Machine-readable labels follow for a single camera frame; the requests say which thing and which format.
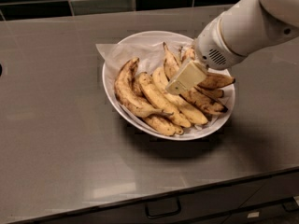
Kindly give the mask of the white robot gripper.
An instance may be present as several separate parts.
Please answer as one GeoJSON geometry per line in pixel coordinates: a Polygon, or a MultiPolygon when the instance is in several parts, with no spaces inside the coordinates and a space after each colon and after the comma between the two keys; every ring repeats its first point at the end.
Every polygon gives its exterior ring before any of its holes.
{"type": "Polygon", "coordinates": [[[224,70],[244,61],[247,55],[237,48],[243,28],[243,20],[231,16],[219,16],[211,21],[194,40],[195,53],[203,64],[185,60],[166,90],[173,95],[182,94],[206,79],[207,66],[224,70]]]}

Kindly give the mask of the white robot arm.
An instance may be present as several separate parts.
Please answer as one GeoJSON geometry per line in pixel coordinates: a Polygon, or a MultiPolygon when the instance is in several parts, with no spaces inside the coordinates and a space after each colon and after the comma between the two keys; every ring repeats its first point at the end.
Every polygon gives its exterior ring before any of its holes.
{"type": "Polygon", "coordinates": [[[196,62],[187,60],[166,90],[179,95],[203,81],[207,70],[224,70],[251,53],[299,35],[299,0],[240,0],[194,39],[196,62]]]}

